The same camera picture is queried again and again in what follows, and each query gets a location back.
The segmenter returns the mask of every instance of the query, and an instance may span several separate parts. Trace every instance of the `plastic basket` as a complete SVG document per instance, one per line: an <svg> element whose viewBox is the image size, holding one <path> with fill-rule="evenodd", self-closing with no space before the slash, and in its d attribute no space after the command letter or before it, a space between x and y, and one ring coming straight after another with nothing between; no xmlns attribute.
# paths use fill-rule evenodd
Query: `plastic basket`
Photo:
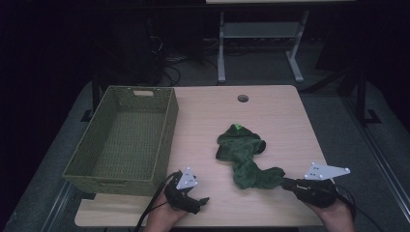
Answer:
<svg viewBox="0 0 410 232"><path fill-rule="evenodd" d="M152 196L177 115L173 88L109 86L63 177L85 192Z"/></svg>

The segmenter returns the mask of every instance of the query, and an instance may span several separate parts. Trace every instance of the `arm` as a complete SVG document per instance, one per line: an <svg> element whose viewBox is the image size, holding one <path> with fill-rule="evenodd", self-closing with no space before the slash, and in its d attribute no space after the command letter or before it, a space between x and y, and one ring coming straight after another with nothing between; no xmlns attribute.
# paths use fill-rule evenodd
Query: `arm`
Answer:
<svg viewBox="0 0 410 232"><path fill-rule="evenodd" d="M329 232L354 232L355 227L349 207L339 199L327 208L318 208L308 205L320 218L326 230Z"/></svg>
<svg viewBox="0 0 410 232"><path fill-rule="evenodd" d="M188 214L186 211L174 210L168 203L163 204L164 202L166 197L162 190L154 204L154 208L159 207L150 212L144 232L168 232L176 222Z"/></svg>

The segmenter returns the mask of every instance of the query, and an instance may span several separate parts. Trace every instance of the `circular hole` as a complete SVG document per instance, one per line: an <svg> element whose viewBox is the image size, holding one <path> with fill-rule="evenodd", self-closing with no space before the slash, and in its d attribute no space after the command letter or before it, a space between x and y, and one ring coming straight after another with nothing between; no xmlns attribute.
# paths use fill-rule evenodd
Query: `circular hole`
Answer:
<svg viewBox="0 0 410 232"><path fill-rule="evenodd" d="M238 96L238 101L239 102L247 102L247 101L249 101L249 98L246 95L240 95L240 96Z"/></svg>

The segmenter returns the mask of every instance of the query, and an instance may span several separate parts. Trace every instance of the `crumpled green fabric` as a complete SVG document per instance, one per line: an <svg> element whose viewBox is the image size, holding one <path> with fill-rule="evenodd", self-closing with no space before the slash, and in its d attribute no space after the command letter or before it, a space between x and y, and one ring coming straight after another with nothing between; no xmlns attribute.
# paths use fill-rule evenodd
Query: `crumpled green fabric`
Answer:
<svg viewBox="0 0 410 232"><path fill-rule="evenodd" d="M253 156L266 148L266 142L258 134L233 124L218 137L217 142L220 147L216 157L232 162L233 181L240 189L273 189L283 181L281 168L261 170L253 161Z"/></svg>

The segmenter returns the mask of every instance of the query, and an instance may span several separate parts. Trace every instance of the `table top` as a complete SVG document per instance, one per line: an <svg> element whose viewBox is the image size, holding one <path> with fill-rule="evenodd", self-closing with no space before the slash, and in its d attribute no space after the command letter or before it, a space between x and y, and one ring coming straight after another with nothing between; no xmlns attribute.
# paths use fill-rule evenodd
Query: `table top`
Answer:
<svg viewBox="0 0 410 232"><path fill-rule="evenodd" d="M318 217L281 187L239 189L230 162L215 158L217 138L232 124L261 136L266 150L253 160L261 169L281 167L285 177L303 178L314 161L326 164L304 106L293 86L214 86L175 88L179 113L168 174L190 167L198 186L194 199L210 197L197 215L176 226L310 226ZM239 102L238 96L249 97ZM78 226L135 226L150 197L97 194L83 199Z"/></svg>

